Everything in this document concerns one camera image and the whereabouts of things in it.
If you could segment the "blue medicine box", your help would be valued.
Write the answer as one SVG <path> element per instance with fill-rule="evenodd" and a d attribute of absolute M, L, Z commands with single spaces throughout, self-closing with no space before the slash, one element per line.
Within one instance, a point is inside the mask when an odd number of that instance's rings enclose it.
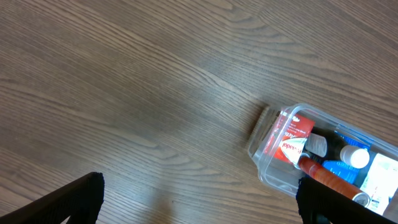
<path fill-rule="evenodd" d="M 334 131 L 337 132 L 340 136 L 342 136 L 345 140 L 353 141 L 354 144 L 358 146 L 364 146 L 368 150 L 371 160 L 371 153 L 370 153 L 371 144 L 369 141 L 361 137 L 357 137 L 354 134 L 344 131 L 342 129 L 336 129 Z M 354 167 L 351 167 L 342 161 L 326 161 L 323 158 L 322 158 L 322 166 L 351 184 L 355 183 L 361 171 L 361 169 L 356 169 Z"/>

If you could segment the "dark syrup bottle white cap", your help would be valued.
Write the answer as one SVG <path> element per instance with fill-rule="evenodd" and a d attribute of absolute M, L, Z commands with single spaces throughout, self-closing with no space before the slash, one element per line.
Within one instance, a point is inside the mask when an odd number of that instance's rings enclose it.
<path fill-rule="evenodd" d="M 356 169 L 366 167 L 370 161 L 370 154 L 364 146 L 355 145 L 330 129 L 314 127 L 305 149 L 326 161 L 342 161 Z"/>

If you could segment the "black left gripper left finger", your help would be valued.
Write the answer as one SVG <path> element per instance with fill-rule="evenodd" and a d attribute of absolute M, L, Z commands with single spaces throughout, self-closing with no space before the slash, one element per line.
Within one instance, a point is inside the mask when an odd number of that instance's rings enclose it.
<path fill-rule="evenodd" d="M 73 182 L 1 217 L 1 223 L 95 224 L 104 202 L 104 177 L 90 172 Z"/>

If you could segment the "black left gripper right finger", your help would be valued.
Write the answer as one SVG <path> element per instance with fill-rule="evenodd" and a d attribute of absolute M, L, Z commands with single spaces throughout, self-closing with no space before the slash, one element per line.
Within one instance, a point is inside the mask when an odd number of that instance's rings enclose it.
<path fill-rule="evenodd" d="M 308 177 L 299 180 L 296 201 L 303 224 L 395 224 Z"/>

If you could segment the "orange tablet tube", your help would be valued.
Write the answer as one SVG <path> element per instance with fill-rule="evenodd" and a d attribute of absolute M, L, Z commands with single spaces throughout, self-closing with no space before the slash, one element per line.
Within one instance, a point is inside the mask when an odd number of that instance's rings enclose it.
<path fill-rule="evenodd" d="M 315 162 L 313 159 L 302 156 L 298 161 L 298 166 L 302 171 L 319 183 L 364 207 L 369 205 L 370 197 L 366 192 L 363 192 L 353 184 L 350 184 L 341 177 L 338 177 L 319 163 Z"/>

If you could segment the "white medicine box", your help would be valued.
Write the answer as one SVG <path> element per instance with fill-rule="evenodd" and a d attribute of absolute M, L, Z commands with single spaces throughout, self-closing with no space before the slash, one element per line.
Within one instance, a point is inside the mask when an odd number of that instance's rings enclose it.
<path fill-rule="evenodd" d="M 366 208 L 383 215 L 397 190 L 397 161 L 376 154 L 360 189 L 370 197 Z"/>

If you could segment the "red caplets box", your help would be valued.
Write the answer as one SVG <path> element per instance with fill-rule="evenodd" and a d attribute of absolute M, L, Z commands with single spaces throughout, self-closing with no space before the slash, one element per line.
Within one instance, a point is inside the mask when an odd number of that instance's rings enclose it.
<path fill-rule="evenodd" d="M 287 113 L 279 111 L 276 127 L 264 147 L 264 154 L 270 154 L 271 150 L 276 148 L 273 158 L 297 166 L 315 122 L 299 114 L 293 115 L 280 141 L 275 142 L 286 119 Z"/>

